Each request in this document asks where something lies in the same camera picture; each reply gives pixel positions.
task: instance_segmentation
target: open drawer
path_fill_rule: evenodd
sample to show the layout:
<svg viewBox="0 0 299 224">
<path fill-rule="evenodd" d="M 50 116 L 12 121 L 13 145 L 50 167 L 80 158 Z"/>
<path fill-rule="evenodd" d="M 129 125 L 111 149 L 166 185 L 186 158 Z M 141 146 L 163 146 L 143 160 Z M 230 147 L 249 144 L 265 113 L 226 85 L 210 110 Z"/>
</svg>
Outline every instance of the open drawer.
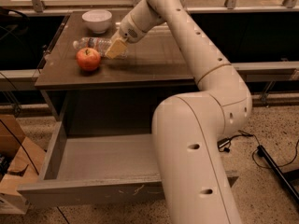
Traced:
<svg viewBox="0 0 299 224">
<path fill-rule="evenodd" d="M 190 86 L 68 91 L 39 180 L 18 192 L 36 207 L 164 197 L 151 118 Z"/>
</svg>

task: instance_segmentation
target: floor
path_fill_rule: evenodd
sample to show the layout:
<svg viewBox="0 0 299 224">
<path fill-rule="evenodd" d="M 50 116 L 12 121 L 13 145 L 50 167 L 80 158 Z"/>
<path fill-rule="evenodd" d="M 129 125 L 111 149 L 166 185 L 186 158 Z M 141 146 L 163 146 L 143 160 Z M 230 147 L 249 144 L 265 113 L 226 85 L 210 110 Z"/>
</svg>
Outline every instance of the floor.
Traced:
<svg viewBox="0 0 299 224">
<path fill-rule="evenodd" d="M 254 98 L 249 123 L 243 131 L 256 135 L 259 142 L 278 164 L 290 161 L 295 155 L 299 139 L 299 96 L 268 96 L 268 104 Z M 1 113 L 11 110 L 0 109 Z M 47 148 L 55 120 L 44 105 L 24 107 L 17 117 L 24 132 L 43 148 Z M 257 141 L 238 137 L 232 141 L 229 153 L 221 153 L 226 171 L 239 178 L 232 187 L 244 224 L 295 224 L 299 223 L 298 204 L 283 189 L 273 172 L 259 167 L 252 159 Z M 261 165 L 267 164 L 254 155 Z M 287 172 L 299 167 L 299 157 L 282 168 Z M 299 189 L 299 182 L 294 182 Z M 171 223 L 165 200 L 144 203 L 115 203 L 104 205 L 62 206 L 62 213 L 54 208 L 38 209 L 31 206 L 27 214 L 0 215 L 1 224 L 26 223 L 98 223 L 98 224 L 167 224 Z"/>
</svg>

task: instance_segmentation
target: cardboard box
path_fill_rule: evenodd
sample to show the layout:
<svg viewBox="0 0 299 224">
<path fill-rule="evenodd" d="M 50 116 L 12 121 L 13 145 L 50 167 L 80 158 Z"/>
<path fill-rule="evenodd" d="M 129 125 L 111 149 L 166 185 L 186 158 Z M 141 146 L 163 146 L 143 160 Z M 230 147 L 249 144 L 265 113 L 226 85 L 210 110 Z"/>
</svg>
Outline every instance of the cardboard box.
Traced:
<svg viewBox="0 0 299 224">
<path fill-rule="evenodd" d="M 45 159 L 45 151 L 24 134 L 13 116 L 0 115 L 0 153 L 12 159 L 0 180 L 0 214 L 26 214 L 29 203 L 19 194 L 19 184 L 35 183 Z"/>
</svg>

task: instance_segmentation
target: bowl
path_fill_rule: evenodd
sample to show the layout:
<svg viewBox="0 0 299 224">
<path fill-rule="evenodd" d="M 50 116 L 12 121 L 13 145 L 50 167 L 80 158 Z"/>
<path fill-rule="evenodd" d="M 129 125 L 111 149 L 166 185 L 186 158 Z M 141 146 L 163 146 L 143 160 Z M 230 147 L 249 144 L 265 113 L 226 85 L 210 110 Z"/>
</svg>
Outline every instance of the bowl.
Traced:
<svg viewBox="0 0 299 224">
<path fill-rule="evenodd" d="M 85 12 L 82 19 L 88 29 L 96 34 L 102 34 L 112 24 L 112 13 L 103 9 L 91 10 Z"/>
</svg>

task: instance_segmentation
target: red apple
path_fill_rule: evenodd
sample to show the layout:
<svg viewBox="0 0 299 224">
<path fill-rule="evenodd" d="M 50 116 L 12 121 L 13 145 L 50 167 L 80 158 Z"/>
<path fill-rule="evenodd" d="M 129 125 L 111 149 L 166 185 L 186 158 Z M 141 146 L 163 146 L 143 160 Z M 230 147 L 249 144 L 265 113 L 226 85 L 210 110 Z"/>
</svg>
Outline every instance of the red apple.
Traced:
<svg viewBox="0 0 299 224">
<path fill-rule="evenodd" d="M 80 49 L 76 54 L 78 66 L 84 71 L 96 70 L 101 62 L 101 55 L 96 49 Z"/>
</svg>

